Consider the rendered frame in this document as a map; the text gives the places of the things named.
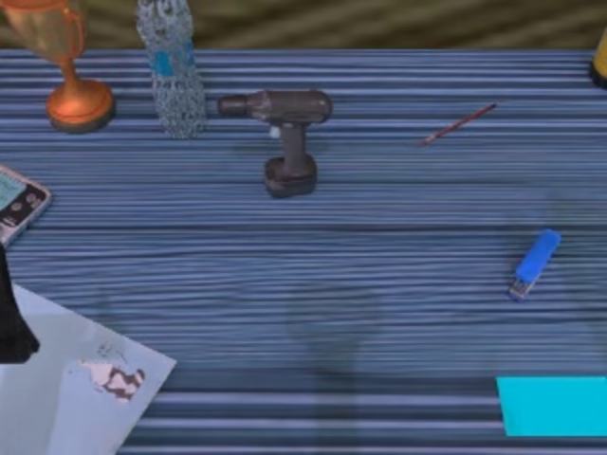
table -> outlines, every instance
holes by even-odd
[[[604,453],[507,441],[493,381],[606,370],[607,93],[590,58],[201,51],[209,127],[175,141],[141,51],[78,61],[118,100],[87,136],[47,124],[58,69],[2,51],[0,158],[56,195],[11,247],[13,277],[179,362],[123,454],[317,453],[318,426],[332,454]],[[214,103],[307,88],[335,103],[308,134],[319,186],[272,200],[262,169],[278,143]],[[563,243],[530,299],[512,302],[513,268],[541,228]],[[331,370],[321,389],[319,369]],[[355,427],[338,410],[348,369]],[[319,401],[335,413],[316,425]]]

blue usb flash drive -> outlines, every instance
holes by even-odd
[[[560,243],[561,235],[558,232],[546,229],[540,233],[535,245],[516,268],[514,282],[508,289],[512,299],[520,301],[526,297]]]

trophy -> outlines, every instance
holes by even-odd
[[[46,100],[51,125],[66,133],[103,127],[114,116],[112,92],[102,82],[80,79],[74,68],[84,51],[83,0],[0,0],[0,7],[24,46],[61,68],[64,83]]]

red stick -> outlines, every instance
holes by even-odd
[[[480,110],[476,111],[475,113],[470,114],[469,116],[462,118],[461,120],[457,120],[455,123],[452,123],[447,128],[443,128],[438,133],[434,133],[433,135],[430,135],[430,136],[426,137],[424,140],[422,140],[419,143],[419,145],[420,146],[424,146],[424,145],[430,144],[431,142],[434,142],[435,140],[437,140],[441,136],[444,136],[446,133],[450,133],[451,131],[456,130],[457,128],[459,128],[460,126],[462,126],[463,124],[468,123],[471,120],[475,120],[475,119],[481,117],[482,115],[486,114],[491,109],[493,109],[495,106],[497,106],[497,102],[493,102],[489,106],[485,106],[483,109],[480,109]]]

turquoise card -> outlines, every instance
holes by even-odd
[[[498,377],[506,436],[607,437],[607,378]]]

